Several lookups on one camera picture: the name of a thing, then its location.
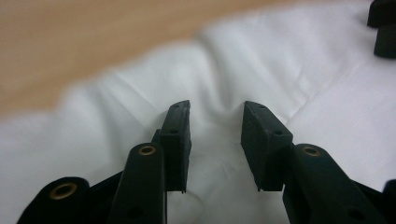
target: screw hole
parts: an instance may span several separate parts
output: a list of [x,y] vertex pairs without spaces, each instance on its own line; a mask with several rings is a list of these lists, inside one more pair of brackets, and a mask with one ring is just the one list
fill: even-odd
[[143,213],[143,210],[139,206],[136,206],[128,210],[127,216],[130,219],[135,219],[143,216]]
[[52,200],[61,200],[69,197],[77,190],[77,184],[68,182],[57,186],[49,193]]
[[314,156],[314,157],[320,156],[320,152],[317,149],[312,148],[312,147],[305,147],[304,152],[305,152],[305,154],[307,154],[309,156]]
[[357,210],[357,209],[349,209],[347,211],[347,214],[350,217],[353,217],[354,219],[356,219],[358,221],[363,221],[365,219],[364,214],[361,211]]
[[138,152],[142,156],[148,156],[155,152],[155,147],[141,147]]

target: wrinkled white sheet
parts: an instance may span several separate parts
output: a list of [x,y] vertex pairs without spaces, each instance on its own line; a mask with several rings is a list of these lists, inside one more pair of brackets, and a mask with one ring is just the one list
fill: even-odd
[[381,190],[396,177],[396,62],[374,56],[370,2],[265,9],[220,21],[71,89],[50,114],[0,125],[0,222],[15,223],[49,182],[93,185],[149,142],[168,106],[191,101],[188,193],[168,222],[288,223],[281,193],[258,192],[240,147],[243,103],[267,105],[294,143],[325,148]]

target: brass insert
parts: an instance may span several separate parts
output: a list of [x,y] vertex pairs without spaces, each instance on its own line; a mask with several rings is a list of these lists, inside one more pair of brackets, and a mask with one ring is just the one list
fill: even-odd
[[304,147],[303,151],[305,154],[307,154],[309,156],[313,156],[313,157],[320,156],[319,150],[312,148],[312,147]]
[[76,190],[77,190],[77,184],[73,182],[64,183],[53,189],[50,192],[49,197],[53,200],[61,200],[69,197],[74,192],[76,192]]
[[139,154],[142,156],[148,156],[155,153],[155,147],[145,146],[139,148]]

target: wooden surface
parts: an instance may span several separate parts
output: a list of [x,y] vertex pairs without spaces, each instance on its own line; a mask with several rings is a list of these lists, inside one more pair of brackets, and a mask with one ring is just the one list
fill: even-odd
[[0,118],[52,109],[74,82],[191,38],[223,16],[274,3],[279,1],[1,0]]

